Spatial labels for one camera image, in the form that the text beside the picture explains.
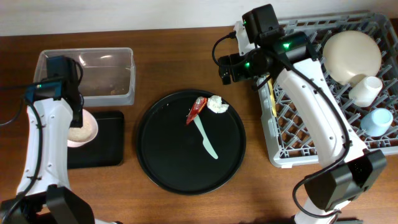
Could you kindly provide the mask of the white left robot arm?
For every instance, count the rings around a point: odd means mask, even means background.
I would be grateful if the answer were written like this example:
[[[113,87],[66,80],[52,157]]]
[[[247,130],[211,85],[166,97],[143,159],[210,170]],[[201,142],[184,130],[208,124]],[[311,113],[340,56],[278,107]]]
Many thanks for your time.
[[[3,223],[100,223],[68,179],[68,132],[83,118],[78,86],[61,78],[27,86],[27,157],[16,197],[1,203]]]

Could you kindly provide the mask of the red sauce packet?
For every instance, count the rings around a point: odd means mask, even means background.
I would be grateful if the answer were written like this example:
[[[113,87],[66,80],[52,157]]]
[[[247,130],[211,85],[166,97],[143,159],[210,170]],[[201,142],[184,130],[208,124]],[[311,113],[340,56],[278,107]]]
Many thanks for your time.
[[[198,97],[195,100],[195,102],[187,116],[186,125],[189,125],[200,114],[202,109],[206,106],[207,101],[208,101],[208,98],[205,98],[202,96]]]

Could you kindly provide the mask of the yellow plastic knife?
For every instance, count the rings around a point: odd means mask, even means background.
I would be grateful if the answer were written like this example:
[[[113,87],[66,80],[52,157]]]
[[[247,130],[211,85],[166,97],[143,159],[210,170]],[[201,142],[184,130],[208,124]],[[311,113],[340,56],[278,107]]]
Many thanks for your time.
[[[271,99],[271,110],[272,110],[272,114],[274,117],[277,117],[277,111],[276,111],[276,105],[275,105],[275,98],[274,98],[274,89],[273,89],[273,79],[271,78],[268,82],[267,85],[269,87],[269,91],[270,91],[270,99]]]

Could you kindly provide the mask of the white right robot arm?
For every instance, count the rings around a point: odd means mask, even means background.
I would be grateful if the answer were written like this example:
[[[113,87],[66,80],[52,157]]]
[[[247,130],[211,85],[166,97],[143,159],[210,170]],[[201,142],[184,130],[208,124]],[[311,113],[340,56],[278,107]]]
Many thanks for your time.
[[[217,60],[223,82],[236,82],[267,72],[293,101],[313,139],[322,170],[306,176],[305,205],[294,223],[333,223],[340,210],[368,191],[387,165],[380,150],[369,152],[329,91],[317,55],[312,50],[253,49]]]

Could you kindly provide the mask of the mint green plastic knife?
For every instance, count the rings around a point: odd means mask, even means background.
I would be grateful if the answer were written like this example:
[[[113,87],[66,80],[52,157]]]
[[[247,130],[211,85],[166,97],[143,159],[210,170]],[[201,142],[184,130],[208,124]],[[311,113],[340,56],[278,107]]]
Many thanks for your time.
[[[206,135],[205,129],[203,127],[203,124],[201,122],[200,116],[197,115],[193,122],[197,126],[202,138],[203,138],[203,147],[206,149],[207,153],[213,158],[213,159],[218,159],[218,155],[216,151],[214,150],[213,146],[211,145],[210,140],[208,139],[208,136]]]

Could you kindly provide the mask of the white tissue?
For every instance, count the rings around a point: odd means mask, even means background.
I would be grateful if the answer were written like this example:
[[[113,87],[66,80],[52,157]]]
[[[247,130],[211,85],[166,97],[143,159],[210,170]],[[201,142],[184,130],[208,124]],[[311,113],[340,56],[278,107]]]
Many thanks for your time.
[[[213,95],[207,100],[207,107],[214,113],[225,113],[229,105],[222,102],[222,97],[218,95]]]

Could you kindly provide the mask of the white cup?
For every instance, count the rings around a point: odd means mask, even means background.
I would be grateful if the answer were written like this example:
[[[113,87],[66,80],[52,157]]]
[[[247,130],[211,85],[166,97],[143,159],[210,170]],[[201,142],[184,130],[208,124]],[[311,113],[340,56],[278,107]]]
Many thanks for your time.
[[[383,84],[378,77],[365,77],[349,92],[349,99],[359,107],[368,107],[382,90]]]

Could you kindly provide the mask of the pink bowl with grains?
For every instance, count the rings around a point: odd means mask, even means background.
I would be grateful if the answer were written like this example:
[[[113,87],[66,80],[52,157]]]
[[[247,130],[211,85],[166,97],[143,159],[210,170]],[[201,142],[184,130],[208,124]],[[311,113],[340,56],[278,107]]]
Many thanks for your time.
[[[68,133],[68,147],[80,147],[94,140],[98,133],[98,123],[94,116],[83,109],[83,126],[81,128],[70,128]]]

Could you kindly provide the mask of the light blue cup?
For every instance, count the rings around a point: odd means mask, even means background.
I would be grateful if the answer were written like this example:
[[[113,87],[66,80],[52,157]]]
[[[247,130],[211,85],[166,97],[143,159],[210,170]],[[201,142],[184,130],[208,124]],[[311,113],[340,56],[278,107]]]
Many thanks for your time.
[[[360,124],[360,128],[371,137],[379,137],[387,132],[392,124],[393,115],[385,108],[377,108],[367,114]]]

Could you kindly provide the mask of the large cream bowl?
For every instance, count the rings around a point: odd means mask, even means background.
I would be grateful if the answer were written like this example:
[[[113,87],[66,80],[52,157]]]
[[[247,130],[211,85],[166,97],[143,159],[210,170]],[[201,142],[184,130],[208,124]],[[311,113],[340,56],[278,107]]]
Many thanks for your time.
[[[355,86],[374,77],[381,67],[381,51],[375,40],[360,31],[344,31],[330,37],[324,48],[325,68],[334,81]]]

